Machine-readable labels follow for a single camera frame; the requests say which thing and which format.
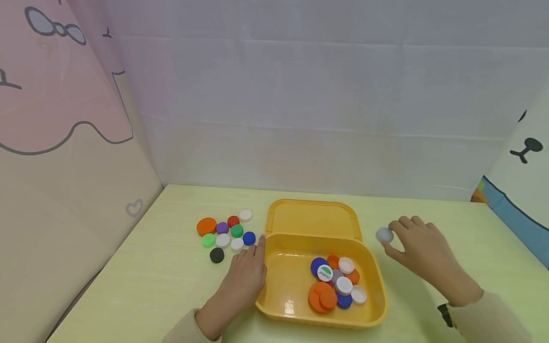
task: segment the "heart drawing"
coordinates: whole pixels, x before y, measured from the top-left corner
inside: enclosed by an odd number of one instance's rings
[[[141,209],[143,208],[143,200],[137,199],[136,201],[132,203],[128,203],[126,205],[126,213],[132,217],[135,218],[141,212]]]

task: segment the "yellow plastic container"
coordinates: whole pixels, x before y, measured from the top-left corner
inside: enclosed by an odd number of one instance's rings
[[[345,204],[289,200],[274,202],[265,228],[265,287],[256,301],[272,319],[331,327],[363,329],[379,324],[387,313],[387,296],[372,252],[363,245],[355,212]],[[311,273],[315,257],[348,257],[360,274],[359,286],[368,300],[327,314],[309,305],[309,288],[318,280]]]

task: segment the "hand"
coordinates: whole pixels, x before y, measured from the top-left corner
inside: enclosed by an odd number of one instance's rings
[[[382,242],[385,253],[438,289],[451,306],[463,307],[482,298],[482,289],[457,262],[446,238],[434,224],[425,224],[417,216],[400,217],[389,228],[399,237],[405,251]]]
[[[236,316],[255,303],[267,276],[264,259],[264,235],[257,246],[233,256],[217,292],[195,316],[198,327],[209,340],[216,340]]]

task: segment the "light green table surface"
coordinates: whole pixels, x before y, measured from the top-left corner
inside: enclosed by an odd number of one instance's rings
[[[224,342],[462,342],[435,308],[444,299],[386,257],[374,237],[401,215],[437,224],[481,286],[499,293],[536,341],[549,337],[549,272],[484,204],[168,185],[49,343],[160,342],[215,292],[231,261],[210,262],[196,223],[249,208],[254,217],[245,230],[260,234],[270,204],[283,198],[340,201],[355,210],[385,281],[387,317],[375,328],[353,331],[269,320],[252,308],[226,330]]]

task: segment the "blue panel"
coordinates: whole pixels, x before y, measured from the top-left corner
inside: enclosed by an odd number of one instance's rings
[[[530,249],[544,264],[549,266],[549,229],[537,223],[517,208],[494,184],[483,177],[482,192],[490,208],[507,225],[511,231]]]
[[[484,181],[482,193],[488,199],[488,206],[494,209],[505,197],[505,194],[496,188],[486,177],[483,177],[482,181]]]

